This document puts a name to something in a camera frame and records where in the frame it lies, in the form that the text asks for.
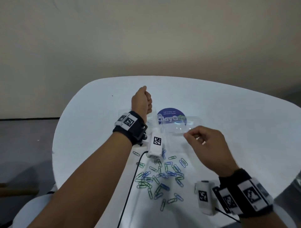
forearm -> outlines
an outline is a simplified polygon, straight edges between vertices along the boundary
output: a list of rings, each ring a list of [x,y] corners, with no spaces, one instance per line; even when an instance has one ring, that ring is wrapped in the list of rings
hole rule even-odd
[[[108,205],[132,144],[119,132],[85,160],[29,226],[94,227]]]
[[[275,212],[260,217],[240,218],[240,222],[243,228],[287,228]]]

white table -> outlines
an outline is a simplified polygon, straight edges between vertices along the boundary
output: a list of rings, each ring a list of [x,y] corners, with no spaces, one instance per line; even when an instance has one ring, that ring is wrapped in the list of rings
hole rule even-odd
[[[118,111],[130,107],[131,97],[143,85],[147,85],[157,111],[177,108],[186,116],[200,117],[204,126],[219,129],[239,166],[257,177],[273,197],[278,196],[300,171],[301,109],[294,104],[215,82],[131,76],[90,82],[67,105],[58,122],[52,147],[58,187],[105,142],[112,132]],[[147,190],[135,188],[123,216],[122,227],[142,227],[142,223],[143,227],[210,227],[210,222],[220,227],[233,222],[220,213],[214,217],[200,213],[193,193],[194,183],[218,178],[196,159],[190,149],[183,154],[192,164],[186,170],[185,190],[179,190],[185,201],[160,212],[162,200],[150,203]],[[148,163],[146,166],[153,162],[143,159]],[[138,157],[131,153],[113,197],[96,227],[117,226],[137,161]]]

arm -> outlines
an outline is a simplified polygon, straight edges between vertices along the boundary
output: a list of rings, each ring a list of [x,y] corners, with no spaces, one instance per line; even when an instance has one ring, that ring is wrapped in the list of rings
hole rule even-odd
[[[133,96],[132,110],[146,122],[151,108],[151,96],[144,86]],[[94,227],[114,193],[131,148],[126,136],[112,133],[53,195],[29,228]]]
[[[239,169],[223,134],[220,131],[198,126],[184,134],[199,160],[220,177],[231,176]],[[286,228],[275,212],[251,218],[240,218],[244,228]]]

blue circular sticker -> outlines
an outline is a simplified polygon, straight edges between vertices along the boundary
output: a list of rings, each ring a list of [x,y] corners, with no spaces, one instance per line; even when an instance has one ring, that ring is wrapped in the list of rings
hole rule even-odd
[[[178,109],[166,108],[158,112],[158,115],[161,114],[164,122],[166,124],[174,123],[175,121],[185,121],[185,115]]]

hand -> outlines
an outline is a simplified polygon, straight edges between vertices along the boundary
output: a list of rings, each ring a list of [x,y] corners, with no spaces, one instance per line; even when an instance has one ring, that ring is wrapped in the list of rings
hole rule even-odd
[[[141,87],[132,97],[132,111],[139,114],[146,123],[146,115],[152,112],[151,95],[146,91],[146,86]]]
[[[185,133],[184,137],[199,160],[220,177],[228,177],[239,169],[220,131],[197,126]]]

